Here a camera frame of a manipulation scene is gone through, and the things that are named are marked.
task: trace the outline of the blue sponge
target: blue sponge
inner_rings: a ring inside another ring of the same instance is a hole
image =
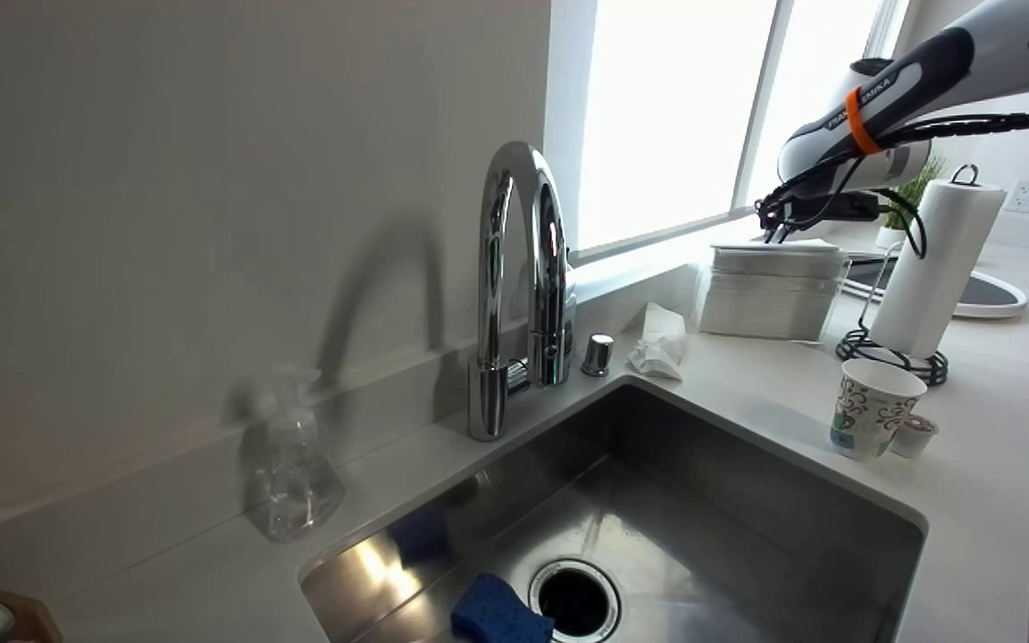
[[[532,614],[495,576],[476,576],[449,611],[449,632],[472,643],[549,643],[552,620]]]

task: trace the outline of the small bottle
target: small bottle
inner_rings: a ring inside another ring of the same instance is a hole
[[[269,539],[294,539],[325,519],[325,441],[314,416],[314,373],[275,367],[256,387],[256,454],[250,519]]]

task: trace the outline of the white cup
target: white cup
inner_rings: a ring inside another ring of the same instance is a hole
[[[843,361],[832,416],[832,443],[849,458],[880,458],[911,420],[911,408],[930,392],[911,373],[880,361]]]

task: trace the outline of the paper towel roll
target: paper towel roll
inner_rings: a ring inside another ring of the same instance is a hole
[[[896,270],[876,311],[876,344],[914,357],[935,355],[1005,196],[1005,190],[980,190],[938,180],[930,183],[918,202],[930,232],[930,254],[914,257],[914,249],[902,242]]]

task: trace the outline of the white container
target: white container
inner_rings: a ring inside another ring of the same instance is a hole
[[[715,335],[810,341],[843,275],[835,246],[715,246],[700,327]]]

